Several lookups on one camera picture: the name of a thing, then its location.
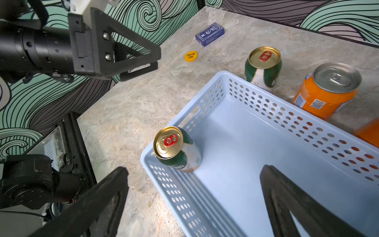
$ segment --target light blue plastic basket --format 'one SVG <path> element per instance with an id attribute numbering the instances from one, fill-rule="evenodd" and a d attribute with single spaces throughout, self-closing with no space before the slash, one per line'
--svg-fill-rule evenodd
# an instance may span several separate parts
<path id="1" fill-rule="evenodd" d="M 259 180 L 265 164 L 364 235 L 379 236 L 376 147 L 226 71 L 168 125 L 193 138 L 199 168 L 164 166 L 152 143 L 141 162 L 187 236 L 273 236 Z"/>

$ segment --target gold can lid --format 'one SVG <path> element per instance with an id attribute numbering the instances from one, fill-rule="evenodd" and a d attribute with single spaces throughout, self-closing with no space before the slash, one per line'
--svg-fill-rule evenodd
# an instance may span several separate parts
<path id="1" fill-rule="evenodd" d="M 154 152 L 161 159 L 170 159 L 176 156 L 183 145 L 183 134 L 174 126 L 162 128 L 154 139 Z"/>
<path id="2" fill-rule="evenodd" d="M 278 64 L 280 58 L 279 50 L 270 46 L 263 46 L 250 53 L 249 62 L 255 68 L 268 69 Z"/>

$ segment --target table surface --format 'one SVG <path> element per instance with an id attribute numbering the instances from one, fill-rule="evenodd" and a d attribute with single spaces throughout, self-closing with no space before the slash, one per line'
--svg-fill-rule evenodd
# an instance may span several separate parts
<path id="1" fill-rule="evenodd" d="M 202 47 L 195 34 L 213 22 L 225 35 Z M 97 181 L 118 166 L 129 172 L 118 236 L 184 236 L 142 167 L 141 152 L 217 72 L 243 78 L 245 61 L 259 46 L 282 54 L 275 95 L 290 101 L 318 65 L 342 62 L 360 71 L 362 84 L 329 122 L 351 132 L 379 117 L 379 49 L 205 7 L 161 45 L 158 70 L 116 84 L 78 119 Z M 198 58 L 186 62 L 184 55 L 192 50 Z"/>

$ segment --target black cylinder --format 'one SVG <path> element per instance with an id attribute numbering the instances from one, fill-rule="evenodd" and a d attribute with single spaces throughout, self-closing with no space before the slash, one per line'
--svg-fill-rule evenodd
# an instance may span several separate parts
<path id="1" fill-rule="evenodd" d="M 0 71 L 12 74 L 73 74 L 68 29 L 35 30 L 0 22 Z"/>

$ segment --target wall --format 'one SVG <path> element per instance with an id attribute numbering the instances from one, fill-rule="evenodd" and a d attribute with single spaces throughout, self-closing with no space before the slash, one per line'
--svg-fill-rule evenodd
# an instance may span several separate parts
<path id="1" fill-rule="evenodd" d="M 379 0 L 206 0 L 206 4 L 345 39 L 379 44 Z"/>
<path id="2" fill-rule="evenodd" d="M 43 0 L 49 12 L 47 26 L 68 28 L 68 12 L 61 0 Z M 148 40 L 160 45 L 198 12 L 196 0 L 121 0 L 116 8 L 108 5 L 105 12 Z M 23 16 L 35 19 L 31 12 Z M 122 42 L 144 51 L 132 42 Z M 13 85 L 0 78 L 0 159 L 22 154 L 46 134 L 68 112 L 84 112 L 102 97 L 119 77 L 93 80 L 75 76 L 63 84 L 44 74 L 36 74 L 31 82 Z"/>

